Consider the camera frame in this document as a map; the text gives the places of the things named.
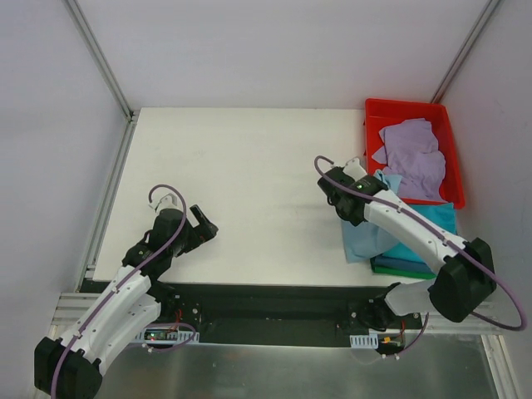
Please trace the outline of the light blue printed t-shirt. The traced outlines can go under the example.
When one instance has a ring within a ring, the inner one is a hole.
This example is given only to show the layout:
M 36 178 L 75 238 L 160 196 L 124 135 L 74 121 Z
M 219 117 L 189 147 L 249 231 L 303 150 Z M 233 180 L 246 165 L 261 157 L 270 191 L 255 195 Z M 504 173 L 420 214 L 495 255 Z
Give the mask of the light blue printed t-shirt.
M 342 221 L 342 242 L 348 264 L 364 262 L 392 249 L 399 240 L 375 224 L 362 222 L 353 226 Z

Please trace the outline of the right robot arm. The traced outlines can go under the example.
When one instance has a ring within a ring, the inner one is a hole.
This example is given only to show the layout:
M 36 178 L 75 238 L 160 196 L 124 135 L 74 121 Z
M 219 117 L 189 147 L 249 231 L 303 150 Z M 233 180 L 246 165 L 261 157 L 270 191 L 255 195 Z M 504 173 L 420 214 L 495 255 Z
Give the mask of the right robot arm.
M 496 288 L 489 245 L 471 242 L 432 223 L 405 204 L 383 182 L 371 175 L 359 180 L 334 167 L 321 175 L 318 186 L 340 219 L 359 225 L 375 224 L 416 253 L 435 273 L 420 283 L 393 283 L 357 311 L 359 323 L 385 331 L 413 313 L 437 312 L 460 323 Z

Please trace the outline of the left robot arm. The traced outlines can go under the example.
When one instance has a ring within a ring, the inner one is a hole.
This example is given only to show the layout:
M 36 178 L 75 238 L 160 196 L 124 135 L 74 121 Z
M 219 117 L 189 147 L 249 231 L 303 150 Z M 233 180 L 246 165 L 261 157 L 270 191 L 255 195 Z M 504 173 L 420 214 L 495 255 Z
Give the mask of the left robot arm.
M 160 277 L 173 259 L 215 238 L 219 229 L 190 207 L 192 225 L 179 209 L 158 211 L 153 227 L 129 248 L 115 277 L 59 338 L 34 350 L 34 386 L 52 398 L 93 398 L 117 356 L 149 324 L 178 316 L 175 290 Z

